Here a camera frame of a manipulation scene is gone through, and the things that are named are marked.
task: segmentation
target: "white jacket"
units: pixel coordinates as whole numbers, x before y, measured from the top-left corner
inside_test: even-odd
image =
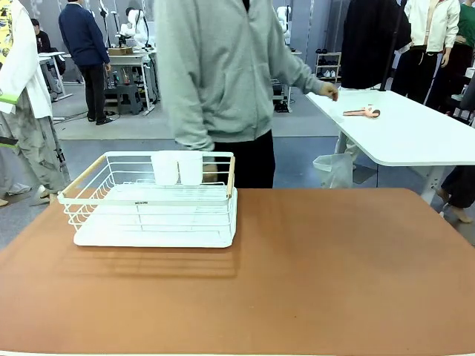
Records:
[[[33,115],[38,119],[52,116],[30,17],[19,0],[13,0],[11,10],[13,46],[0,70],[0,111],[15,113],[15,104],[26,88]]]
[[[407,18],[411,26],[411,38],[415,46],[422,46],[425,42],[430,0],[408,0],[406,8]],[[459,0],[440,0],[433,12],[430,24],[427,52],[440,52],[452,48],[459,32]]]

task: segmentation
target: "black trousers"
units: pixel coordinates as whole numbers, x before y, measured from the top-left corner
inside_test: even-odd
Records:
[[[436,66],[437,53],[411,48],[399,60],[391,90],[424,104]]]
[[[104,66],[94,65],[79,67],[86,87],[88,118],[98,122],[105,120],[104,106]]]
[[[272,132],[255,141],[214,144],[216,152],[232,152],[236,157],[236,188],[272,188],[274,185],[275,157]],[[227,177],[219,177],[227,183]]]
[[[473,48],[466,44],[455,44],[451,52],[451,60],[444,68],[440,68],[433,81],[432,89],[427,98],[429,108],[446,113],[453,108],[447,105],[447,98],[460,94],[465,84],[465,71],[472,64]]]
[[[470,208],[475,202],[475,166],[460,165],[448,175],[442,189],[451,195],[449,204],[456,208]]]

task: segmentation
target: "dish rack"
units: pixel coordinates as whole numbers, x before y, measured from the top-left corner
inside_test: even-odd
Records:
[[[74,243],[191,248],[232,244],[238,205],[233,155],[203,152],[203,176],[217,174],[227,185],[164,186],[155,183],[154,154],[107,152],[59,194],[76,229]],[[214,164],[217,172],[207,172],[206,166]]]

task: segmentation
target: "plastic bag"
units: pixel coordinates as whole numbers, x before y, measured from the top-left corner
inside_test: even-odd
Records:
[[[317,157],[313,166],[321,179],[322,188],[352,188],[353,161],[349,154],[330,154]]]

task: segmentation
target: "scissors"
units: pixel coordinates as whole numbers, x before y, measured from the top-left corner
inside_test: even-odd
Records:
[[[380,110],[375,110],[372,107],[362,108],[361,110],[356,111],[345,111],[343,112],[343,116],[366,116],[370,119],[375,119],[381,115]]]

